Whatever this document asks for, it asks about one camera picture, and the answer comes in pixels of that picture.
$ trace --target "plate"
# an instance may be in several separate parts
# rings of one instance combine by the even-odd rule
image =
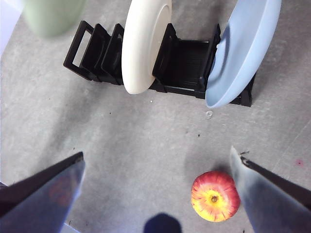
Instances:
[[[271,43],[280,9],[281,0],[237,2],[208,78],[208,107],[230,103],[251,81]]]
[[[122,76],[128,93],[142,93],[154,82],[152,71],[171,18],[171,0],[132,0],[122,45]]]

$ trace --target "apple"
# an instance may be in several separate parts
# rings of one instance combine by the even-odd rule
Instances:
[[[227,220],[237,212],[240,202],[233,179],[224,172],[206,172],[193,183],[191,203],[197,214],[205,220]]]

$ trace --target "apple stem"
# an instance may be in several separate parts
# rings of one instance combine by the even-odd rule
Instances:
[[[216,202],[218,200],[218,197],[217,196],[213,196],[212,197],[212,202]]]

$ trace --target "light blue plate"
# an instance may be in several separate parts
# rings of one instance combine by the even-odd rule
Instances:
[[[271,43],[281,0],[238,0],[208,78],[209,108],[233,101],[251,81]]]

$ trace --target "concrete floor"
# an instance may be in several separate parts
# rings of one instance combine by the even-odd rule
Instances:
[[[235,0],[173,0],[181,38],[208,39]],[[82,19],[112,33],[130,0],[89,0]],[[1,181],[12,184],[83,151],[82,195],[67,222],[83,233],[143,232],[158,213],[183,233],[253,232],[241,206],[223,223],[201,219],[190,190],[201,173],[228,167],[231,145],[311,189],[311,0],[283,0],[251,108],[227,105],[208,117],[204,100],[88,82],[62,66],[77,25],[37,38],[19,20],[1,58]]]

